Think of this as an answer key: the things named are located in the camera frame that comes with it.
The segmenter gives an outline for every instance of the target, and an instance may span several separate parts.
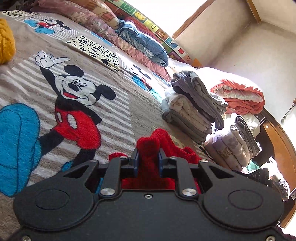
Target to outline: yellow knitted fabric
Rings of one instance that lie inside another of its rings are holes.
[[[5,19],[0,18],[0,64],[4,64],[15,55],[15,39]]]

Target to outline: mickey mouse ear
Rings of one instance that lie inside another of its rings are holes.
[[[78,76],[78,77],[84,76],[83,70],[77,67],[76,65],[66,65],[64,67],[64,70],[72,76]]]

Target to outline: black leg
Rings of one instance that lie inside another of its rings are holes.
[[[78,155],[74,158],[72,167],[93,159],[95,154],[96,154],[96,149],[90,149],[90,150],[81,149]]]
[[[52,149],[57,147],[63,141],[63,136],[59,134],[56,130],[51,130],[44,136],[39,137],[39,142],[41,145],[41,155],[45,155]]]

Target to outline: brown wooden furniture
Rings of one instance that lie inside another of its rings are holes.
[[[288,182],[290,191],[292,191],[296,187],[295,149],[280,124],[266,109],[263,109],[256,117],[261,125],[261,132],[256,137],[256,141],[260,143],[262,152],[254,160],[261,165],[268,162],[269,157],[272,156],[278,164],[279,171]],[[292,198],[285,202],[284,205],[285,212],[281,218],[282,228],[288,225],[296,211],[296,203]]]

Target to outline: brown wood trim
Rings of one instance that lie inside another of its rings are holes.
[[[290,157],[293,160],[293,166],[294,166],[294,171],[295,171],[296,170],[296,168],[295,168],[296,167],[296,151],[295,151],[295,148],[294,148],[290,138],[287,136],[286,132],[283,130],[281,125],[276,121],[276,119],[266,109],[263,109],[261,111],[261,114],[267,118],[269,124],[272,125],[273,129],[277,132],[277,134],[280,136],[282,141],[285,143],[285,146],[290,154]],[[290,220],[294,216],[295,211],[296,211],[296,203],[294,204],[291,211],[284,218],[284,220],[282,220],[282,222],[281,222],[282,228],[285,228],[289,224]]]
[[[256,9],[256,7],[255,7],[255,5],[253,3],[253,1],[252,0],[246,0],[246,1],[247,1],[248,5],[249,5],[249,7],[250,7],[250,9],[251,9],[254,17],[255,17],[257,23],[260,23],[261,22],[261,18],[259,16],[259,13],[258,13],[258,11],[257,11],[257,9]]]
[[[173,34],[173,39],[176,39],[208,6],[210,6],[216,0],[207,0],[203,5],[191,17],[189,17],[182,26]]]

